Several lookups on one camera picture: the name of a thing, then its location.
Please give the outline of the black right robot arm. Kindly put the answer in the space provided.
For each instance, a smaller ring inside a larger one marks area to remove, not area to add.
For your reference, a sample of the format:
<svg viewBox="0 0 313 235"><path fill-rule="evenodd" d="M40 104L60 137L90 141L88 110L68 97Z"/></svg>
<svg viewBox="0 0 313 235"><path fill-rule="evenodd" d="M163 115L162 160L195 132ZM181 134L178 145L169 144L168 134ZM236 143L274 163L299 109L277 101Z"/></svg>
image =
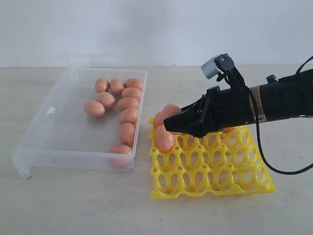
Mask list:
<svg viewBox="0 0 313 235"><path fill-rule="evenodd" d="M313 114L313 71L306 70L264 85L207 89L202 97L163 123L170 132L202 138L225 128Z"/></svg>

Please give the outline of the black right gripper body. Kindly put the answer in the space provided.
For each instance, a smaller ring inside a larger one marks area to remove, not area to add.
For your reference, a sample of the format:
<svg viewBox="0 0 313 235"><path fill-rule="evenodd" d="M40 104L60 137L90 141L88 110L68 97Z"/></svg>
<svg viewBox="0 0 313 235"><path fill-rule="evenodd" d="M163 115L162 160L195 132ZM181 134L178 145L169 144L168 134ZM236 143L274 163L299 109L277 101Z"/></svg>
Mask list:
<svg viewBox="0 0 313 235"><path fill-rule="evenodd" d="M204 133L218 132L224 128L254 124L253 103L247 89L220 90L215 86L207 89L200 121Z"/></svg>

